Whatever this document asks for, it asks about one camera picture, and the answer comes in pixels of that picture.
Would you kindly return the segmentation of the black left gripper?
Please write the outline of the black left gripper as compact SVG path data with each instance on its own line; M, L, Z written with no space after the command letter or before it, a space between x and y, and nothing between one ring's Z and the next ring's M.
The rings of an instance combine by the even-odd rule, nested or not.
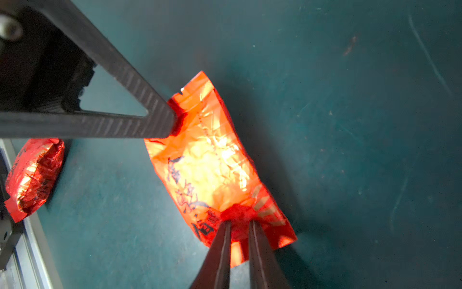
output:
M145 116L81 108L100 66ZM1 1L1 137L166 138L177 116L71 1Z

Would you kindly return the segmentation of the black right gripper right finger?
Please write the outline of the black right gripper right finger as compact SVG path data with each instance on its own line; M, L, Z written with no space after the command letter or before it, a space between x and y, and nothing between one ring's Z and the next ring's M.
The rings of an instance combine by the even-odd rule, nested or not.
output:
M249 263L252 289L291 288L261 224L257 221L249 223Z

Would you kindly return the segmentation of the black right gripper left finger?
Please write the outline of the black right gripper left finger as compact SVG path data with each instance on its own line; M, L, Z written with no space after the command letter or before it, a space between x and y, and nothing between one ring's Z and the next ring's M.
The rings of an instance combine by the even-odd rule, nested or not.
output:
M228 289L231 270L230 222L223 222L190 289Z

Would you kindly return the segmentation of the red tea bag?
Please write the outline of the red tea bag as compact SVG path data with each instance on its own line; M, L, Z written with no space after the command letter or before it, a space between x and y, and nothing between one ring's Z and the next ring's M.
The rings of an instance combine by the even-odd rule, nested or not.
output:
M249 259L249 223L258 221L269 244L280 249L297 236L241 143L231 116L211 80L198 73L169 105L179 116L167 138L147 138L156 174L185 223L210 246L230 221L231 266Z
M61 172L64 141L32 138L20 150L6 179L4 202L14 222L35 213L47 200Z

